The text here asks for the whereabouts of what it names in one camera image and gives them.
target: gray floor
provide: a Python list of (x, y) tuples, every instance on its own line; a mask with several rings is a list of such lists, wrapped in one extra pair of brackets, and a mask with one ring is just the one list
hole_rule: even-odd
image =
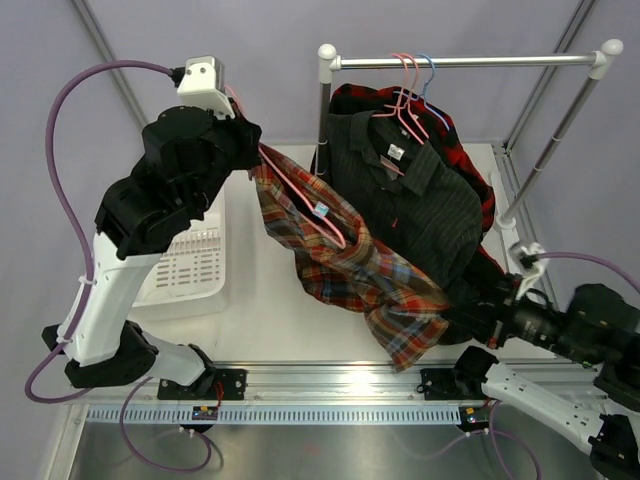
[[(546, 480), (595, 479), (588, 457), (529, 417), (503, 407), (497, 426), (530, 445)], [(194, 466), (204, 448), (184, 435), (163, 436), (167, 426), (129, 426), (134, 444), (149, 458), (174, 467)], [(460, 436), (455, 427), (426, 426), (216, 426), (207, 434), (218, 445), (210, 465), (193, 480), (500, 480), (489, 438), (466, 439), (438, 459), (427, 458)], [(533, 464), (519, 447), (500, 441), (518, 480), (535, 479)], [(87, 424), (72, 480), (174, 479), (133, 458), (117, 425)]]

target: perforated metal strip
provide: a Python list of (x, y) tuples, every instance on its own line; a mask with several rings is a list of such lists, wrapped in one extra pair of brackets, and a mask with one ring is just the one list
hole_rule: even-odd
[[(87, 422), (117, 423), (118, 405), (93, 405)], [(223, 406), (214, 418), (199, 418), (198, 407), (131, 405), (127, 423), (222, 425), (458, 425), (458, 407), (435, 406)]]

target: clothing rack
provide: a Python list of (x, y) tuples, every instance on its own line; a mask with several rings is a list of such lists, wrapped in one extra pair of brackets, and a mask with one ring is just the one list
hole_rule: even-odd
[[(507, 210), (499, 214), (496, 224), (502, 229), (515, 228), (515, 215), (522, 206), (526, 195), (542, 173), (553, 153), (558, 148), (564, 134), (571, 126), (580, 108), (587, 98), (605, 76), (607, 70), (622, 53), (623, 44), (620, 40), (607, 40), (600, 50), (586, 55), (536, 55), (536, 56), (507, 56), (507, 57), (433, 57), (431, 62), (425, 58), (416, 58), (420, 68), (469, 68), (469, 67), (564, 67), (564, 66), (589, 66), (589, 74), (576, 94), (573, 102), (560, 120), (553, 135), (547, 141), (542, 153), (538, 157), (535, 166), (527, 176), (524, 184), (516, 194), (513, 202)], [(329, 101), (331, 99), (331, 83), (333, 72), (340, 70), (381, 70), (390, 68), (404, 68), (404, 63), (413, 67), (408, 59), (399, 58), (343, 58), (338, 55), (336, 48), (331, 44), (324, 44), (318, 50), (319, 79), (320, 79), (320, 128), (318, 131), (318, 146), (316, 159), (316, 174), (322, 175), (326, 167), (327, 148), (327, 121), (329, 119)]]

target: black shirt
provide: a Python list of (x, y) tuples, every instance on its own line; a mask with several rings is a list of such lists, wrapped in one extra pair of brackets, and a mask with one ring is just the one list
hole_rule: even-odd
[[(409, 141), (374, 113), (329, 116), (331, 186), (375, 238), (421, 269), (452, 303), (475, 296), (460, 276), (482, 235), (478, 196), (429, 142)], [(381, 157), (404, 175), (386, 168)]]

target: white plastic basket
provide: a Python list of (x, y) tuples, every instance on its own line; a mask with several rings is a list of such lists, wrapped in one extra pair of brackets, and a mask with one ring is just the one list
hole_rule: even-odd
[(136, 320), (167, 320), (220, 312), (227, 307), (224, 189), (204, 220), (173, 239), (145, 279), (132, 314)]

